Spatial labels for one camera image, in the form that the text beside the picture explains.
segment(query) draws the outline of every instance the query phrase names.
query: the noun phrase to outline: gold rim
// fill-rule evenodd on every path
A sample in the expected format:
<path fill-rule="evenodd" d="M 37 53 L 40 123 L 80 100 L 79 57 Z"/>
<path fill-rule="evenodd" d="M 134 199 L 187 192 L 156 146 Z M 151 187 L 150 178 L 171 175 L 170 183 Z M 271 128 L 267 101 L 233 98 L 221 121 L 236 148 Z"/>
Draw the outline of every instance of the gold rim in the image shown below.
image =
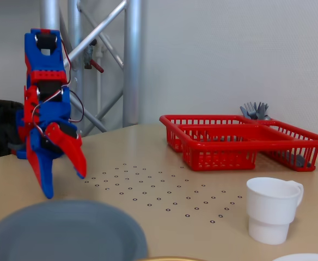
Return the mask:
<path fill-rule="evenodd" d="M 201 259 L 192 259 L 187 257 L 152 257 L 141 259 L 139 261 L 203 261 Z"/>

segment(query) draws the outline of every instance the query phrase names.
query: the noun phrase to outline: white plate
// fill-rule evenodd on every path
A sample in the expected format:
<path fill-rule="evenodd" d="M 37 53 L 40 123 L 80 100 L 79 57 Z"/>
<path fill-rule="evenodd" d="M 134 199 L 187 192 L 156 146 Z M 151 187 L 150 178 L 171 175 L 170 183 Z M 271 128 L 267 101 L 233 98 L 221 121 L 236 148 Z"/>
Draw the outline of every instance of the white plate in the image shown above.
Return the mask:
<path fill-rule="evenodd" d="M 290 254 L 273 261 L 318 261 L 318 254 Z"/>

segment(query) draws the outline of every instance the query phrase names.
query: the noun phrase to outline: white wall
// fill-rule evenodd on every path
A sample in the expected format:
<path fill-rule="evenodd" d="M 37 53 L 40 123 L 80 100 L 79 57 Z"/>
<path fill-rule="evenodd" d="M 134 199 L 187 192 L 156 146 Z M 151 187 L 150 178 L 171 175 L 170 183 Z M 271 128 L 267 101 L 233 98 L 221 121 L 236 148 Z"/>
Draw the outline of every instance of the white wall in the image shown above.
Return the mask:
<path fill-rule="evenodd" d="M 25 82 L 23 35 L 39 25 L 36 1 L 20 2 L 26 4 L 15 2 L 10 11 L 0 5 L 0 98 L 16 101 Z M 120 0 L 84 2 L 101 22 Z M 244 102 L 265 101 L 272 117 L 318 133 L 318 0 L 144 2 L 141 122 L 163 114 L 240 114 Z M 87 34 L 91 27 L 83 23 Z M 10 47 L 3 32 L 13 37 Z M 105 32 L 122 54 L 124 14 Z M 105 102 L 122 87 L 123 73 L 109 53 L 102 66 Z M 85 106 L 96 114 L 95 70 L 85 77 Z M 122 100 L 106 115 L 108 129 L 121 126 L 121 112 Z"/>
<path fill-rule="evenodd" d="M 39 1 L 0 1 L 0 99 L 23 102 L 23 37 L 39 26 Z"/>

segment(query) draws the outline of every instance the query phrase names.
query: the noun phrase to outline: fork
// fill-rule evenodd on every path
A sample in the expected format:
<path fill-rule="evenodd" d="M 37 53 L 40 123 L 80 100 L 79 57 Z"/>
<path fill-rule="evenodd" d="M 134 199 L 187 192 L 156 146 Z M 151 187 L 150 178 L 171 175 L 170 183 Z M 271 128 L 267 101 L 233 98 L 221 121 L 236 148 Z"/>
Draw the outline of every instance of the fork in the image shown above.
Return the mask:
<path fill-rule="evenodd" d="M 257 120 L 257 113 L 256 113 L 256 110 L 255 110 L 252 102 L 244 103 L 244 106 L 247 110 L 248 115 L 251 117 L 251 119 Z"/>

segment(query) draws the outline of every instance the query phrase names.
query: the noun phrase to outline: cup handle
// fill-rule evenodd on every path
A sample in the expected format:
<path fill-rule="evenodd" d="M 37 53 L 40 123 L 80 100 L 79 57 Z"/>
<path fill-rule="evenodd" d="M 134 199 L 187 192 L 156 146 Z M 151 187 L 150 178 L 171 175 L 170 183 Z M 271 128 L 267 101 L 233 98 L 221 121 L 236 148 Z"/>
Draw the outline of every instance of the cup handle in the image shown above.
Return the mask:
<path fill-rule="evenodd" d="M 303 199 L 303 194 L 304 194 L 304 187 L 301 183 L 295 182 L 295 181 L 287 181 L 288 183 L 290 183 L 293 186 L 296 186 L 299 188 L 299 190 L 301 191 L 300 195 L 299 195 L 299 199 L 298 199 L 298 203 L 297 206 L 299 206 L 299 204 L 301 204 L 302 199 Z"/>

